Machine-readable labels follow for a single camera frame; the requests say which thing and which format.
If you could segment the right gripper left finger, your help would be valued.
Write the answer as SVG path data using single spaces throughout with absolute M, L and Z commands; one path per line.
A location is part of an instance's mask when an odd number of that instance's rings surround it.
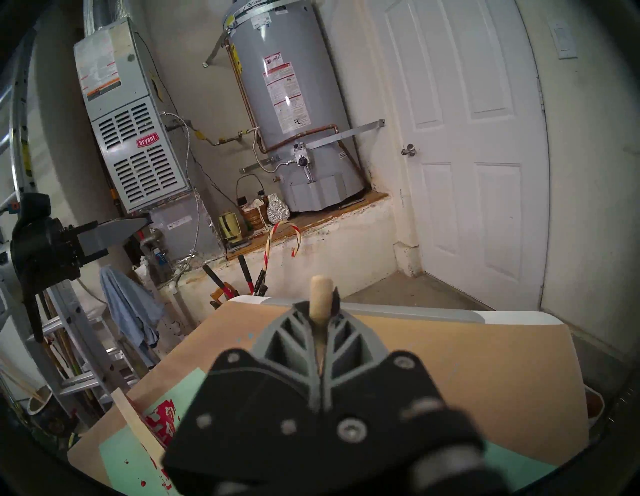
M 295 478 L 311 460 L 321 376 L 309 303 L 211 366 L 162 459 L 170 478 Z

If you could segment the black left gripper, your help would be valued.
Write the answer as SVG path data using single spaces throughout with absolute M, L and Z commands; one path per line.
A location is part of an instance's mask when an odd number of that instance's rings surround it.
M 122 245 L 150 223 L 151 217 L 143 215 L 63 226 L 58 218 L 51 217 L 48 195 L 24 194 L 11 235 L 11 262 L 22 299 L 34 300 L 51 286 L 78 279 L 83 256 L 87 261 L 105 257 L 110 247 Z

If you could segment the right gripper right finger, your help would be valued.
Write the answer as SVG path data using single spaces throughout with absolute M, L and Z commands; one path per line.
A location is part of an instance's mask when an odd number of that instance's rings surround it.
M 324 414 L 390 405 L 396 416 L 444 409 L 423 363 L 409 351 L 390 352 L 373 329 L 341 309 L 337 287 L 322 297 L 321 404 Z

